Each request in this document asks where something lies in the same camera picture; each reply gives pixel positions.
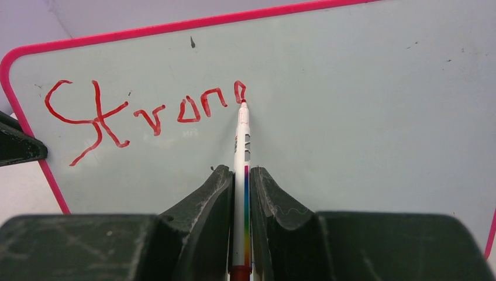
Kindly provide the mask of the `white red marker pen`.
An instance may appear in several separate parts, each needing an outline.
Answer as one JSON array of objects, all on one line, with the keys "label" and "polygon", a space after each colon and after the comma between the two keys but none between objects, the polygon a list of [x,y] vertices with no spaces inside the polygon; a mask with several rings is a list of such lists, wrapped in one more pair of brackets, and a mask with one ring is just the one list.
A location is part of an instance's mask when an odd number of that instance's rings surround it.
[{"label": "white red marker pen", "polygon": [[250,144],[249,108],[243,98],[237,116],[233,160],[234,208],[230,280],[249,280],[252,273]]}]

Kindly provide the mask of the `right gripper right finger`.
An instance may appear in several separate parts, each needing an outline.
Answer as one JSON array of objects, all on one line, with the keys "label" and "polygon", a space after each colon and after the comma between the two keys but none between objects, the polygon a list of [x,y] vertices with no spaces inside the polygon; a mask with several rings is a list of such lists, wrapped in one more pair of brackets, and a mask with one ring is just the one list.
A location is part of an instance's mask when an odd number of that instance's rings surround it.
[{"label": "right gripper right finger", "polygon": [[250,172],[254,280],[494,280],[468,229],[440,214],[313,212]]}]

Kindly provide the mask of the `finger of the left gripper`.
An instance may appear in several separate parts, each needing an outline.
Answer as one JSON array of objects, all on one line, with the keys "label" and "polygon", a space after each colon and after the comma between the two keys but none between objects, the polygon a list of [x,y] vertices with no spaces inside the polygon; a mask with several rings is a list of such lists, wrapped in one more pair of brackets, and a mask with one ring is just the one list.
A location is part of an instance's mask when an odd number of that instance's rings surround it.
[{"label": "finger of the left gripper", "polygon": [[25,134],[16,119],[1,112],[1,166],[44,160],[47,156],[43,142]]}]

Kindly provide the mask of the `pink framed whiteboard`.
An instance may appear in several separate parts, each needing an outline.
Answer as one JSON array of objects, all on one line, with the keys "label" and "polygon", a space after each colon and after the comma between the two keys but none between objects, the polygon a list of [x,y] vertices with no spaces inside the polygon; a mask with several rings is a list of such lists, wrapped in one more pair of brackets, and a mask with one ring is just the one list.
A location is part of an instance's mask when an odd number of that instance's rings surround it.
[{"label": "pink framed whiteboard", "polygon": [[313,211],[454,215],[490,253],[495,2],[318,1],[19,47],[1,85],[65,213],[159,213],[251,163]]}]

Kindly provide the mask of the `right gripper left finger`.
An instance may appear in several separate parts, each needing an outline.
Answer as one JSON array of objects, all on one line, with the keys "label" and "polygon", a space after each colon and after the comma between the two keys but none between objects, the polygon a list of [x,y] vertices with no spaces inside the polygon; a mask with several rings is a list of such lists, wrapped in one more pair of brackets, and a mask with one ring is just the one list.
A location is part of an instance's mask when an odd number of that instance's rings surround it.
[{"label": "right gripper left finger", "polygon": [[159,215],[22,215],[1,226],[2,280],[226,280],[233,173]]}]

